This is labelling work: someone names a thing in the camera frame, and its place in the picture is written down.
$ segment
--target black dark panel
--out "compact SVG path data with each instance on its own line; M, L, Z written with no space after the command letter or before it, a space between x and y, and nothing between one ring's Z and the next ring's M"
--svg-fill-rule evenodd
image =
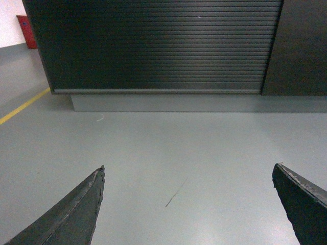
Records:
M263 95L327 95L327 1L285 0Z
M281 1L24 0L24 5L52 92L211 89L229 83L230 89L259 93Z
M5 245L90 245L103 199L104 175L102 166Z
M327 244L327 191L276 164L272 180L301 245Z

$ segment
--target epoxy floor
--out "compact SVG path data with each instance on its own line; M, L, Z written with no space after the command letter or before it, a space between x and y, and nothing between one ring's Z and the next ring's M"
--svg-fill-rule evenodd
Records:
M16 61L1 83L23 89L25 69ZM32 88L1 90L11 95L2 116L46 87L42 67L30 69ZM0 125L0 244L105 165L92 245L298 245L271 173L283 162L327 189L326 122L326 113L77 113L48 93Z

